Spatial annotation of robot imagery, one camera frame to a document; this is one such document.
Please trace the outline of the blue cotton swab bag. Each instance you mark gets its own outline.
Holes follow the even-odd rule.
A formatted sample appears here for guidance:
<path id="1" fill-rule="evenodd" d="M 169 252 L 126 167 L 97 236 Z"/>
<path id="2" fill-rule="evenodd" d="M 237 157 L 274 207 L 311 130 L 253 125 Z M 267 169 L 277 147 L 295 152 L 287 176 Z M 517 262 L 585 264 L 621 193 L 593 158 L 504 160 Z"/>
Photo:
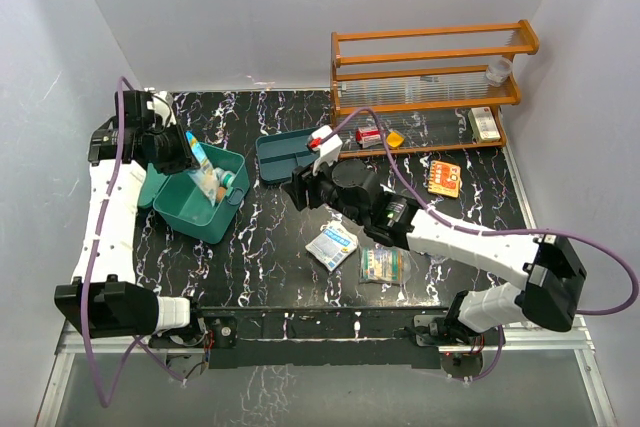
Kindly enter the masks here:
<path id="1" fill-rule="evenodd" d="M 207 157 L 203 145 L 191 132 L 186 132 L 186 139 L 197 161 L 197 167 L 189 173 L 189 176 L 211 205 L 215 206 L 218 203 L 220 182 L 214 167 Z"/>

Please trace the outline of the white blue gauze packet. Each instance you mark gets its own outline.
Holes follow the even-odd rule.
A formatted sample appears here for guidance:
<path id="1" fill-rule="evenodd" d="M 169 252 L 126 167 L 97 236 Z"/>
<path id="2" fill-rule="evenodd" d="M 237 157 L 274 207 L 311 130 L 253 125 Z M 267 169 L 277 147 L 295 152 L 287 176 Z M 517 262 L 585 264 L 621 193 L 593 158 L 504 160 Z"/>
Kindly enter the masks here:
<path id="1" fill-rule="evenodd" d="M 358 238 L 341 222 L 331 221 L 305 246 L 329 272 L 334 272 L 358 248 Z"/>

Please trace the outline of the white green cap bottle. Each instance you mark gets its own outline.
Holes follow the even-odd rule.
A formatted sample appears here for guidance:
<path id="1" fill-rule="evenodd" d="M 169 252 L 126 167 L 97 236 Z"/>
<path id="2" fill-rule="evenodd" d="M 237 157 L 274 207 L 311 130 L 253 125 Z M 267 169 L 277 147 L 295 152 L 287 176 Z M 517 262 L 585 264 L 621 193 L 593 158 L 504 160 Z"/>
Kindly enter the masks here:
<path id="1" fill-rule="evenodd" d="M 231 170 L 225 170 L 221 167 L 216 167 L 214 169 L 214 173 L 216 174 L 219 184 L 221 187 L 228 189 L 233 180 L 236 177 L 236 174 Z"/>

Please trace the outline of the brown medicine bottle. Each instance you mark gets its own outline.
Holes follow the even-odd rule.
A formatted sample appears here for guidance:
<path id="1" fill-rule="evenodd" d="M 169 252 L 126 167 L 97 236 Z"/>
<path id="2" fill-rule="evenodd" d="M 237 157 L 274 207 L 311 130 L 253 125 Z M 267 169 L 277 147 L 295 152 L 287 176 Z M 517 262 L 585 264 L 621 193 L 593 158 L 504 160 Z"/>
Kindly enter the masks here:
<path id="1" fill-rule="evenodd" d="M 216 203 L 224 202 L 230 196 L 229 190 L 224 187 L 219 187 L 216 194 Z"/>

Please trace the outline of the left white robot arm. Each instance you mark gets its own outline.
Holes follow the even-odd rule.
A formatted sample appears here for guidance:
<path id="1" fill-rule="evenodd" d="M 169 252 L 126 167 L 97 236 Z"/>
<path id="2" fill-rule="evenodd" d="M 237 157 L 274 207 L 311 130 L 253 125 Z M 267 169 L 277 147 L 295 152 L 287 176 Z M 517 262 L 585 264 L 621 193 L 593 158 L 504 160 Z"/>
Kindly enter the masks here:
<path id="1" fill-rule="evenodd" d="M 133 241 L 147 169 L 165 175 L 195 165 L 166 91 L 115 94 L 116 113 L 92 134 L 91 198 L 79 260 L 69 283 L 55 289 L 66 320 L 91 339 L 174 335 L 194 346 L 207 323 L 185 297 L 164 297 L 136 282 Z"/>

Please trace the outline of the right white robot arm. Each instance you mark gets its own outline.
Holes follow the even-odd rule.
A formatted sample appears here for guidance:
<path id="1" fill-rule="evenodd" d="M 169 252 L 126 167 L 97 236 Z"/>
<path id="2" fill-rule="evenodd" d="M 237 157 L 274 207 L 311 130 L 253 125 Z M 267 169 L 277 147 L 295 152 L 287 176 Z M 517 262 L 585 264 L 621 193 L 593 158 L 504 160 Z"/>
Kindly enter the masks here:
<path id="1" fill-rule="evenodd" d="M 466 344 L 516 322 L 553 332 L 573 326 L 586 270 L 565 236 L 505 234 L 427 210 L 382 186 L 357 159 L 297 167 L 283 188 L 298 210 L 326 205 L 385 247 L 442 256 L 501 279 L 497 287 L 459 292 L 446 315 L 431 321 L 433 337 Z"/>

